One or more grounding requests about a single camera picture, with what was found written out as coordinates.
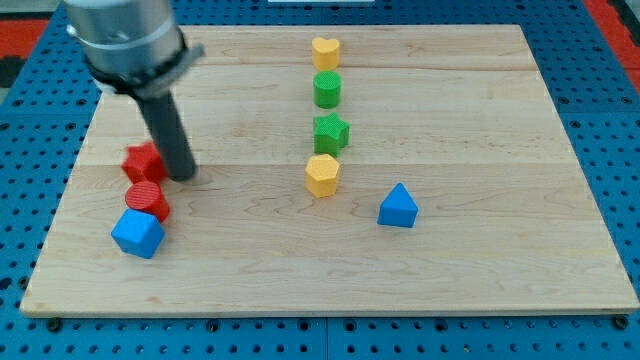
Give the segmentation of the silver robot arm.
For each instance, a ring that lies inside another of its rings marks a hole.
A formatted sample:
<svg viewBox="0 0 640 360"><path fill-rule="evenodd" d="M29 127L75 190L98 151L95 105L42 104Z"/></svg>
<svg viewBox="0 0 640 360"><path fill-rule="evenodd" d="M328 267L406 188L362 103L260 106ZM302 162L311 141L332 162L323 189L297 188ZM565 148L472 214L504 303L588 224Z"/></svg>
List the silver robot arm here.
<svg viewBox="0 0 640 360"><path fill-rule="evenodd" d="M190 46L168 0L65 0L67 33L77 41L99 87L154 99L204 56Z"/></svg>

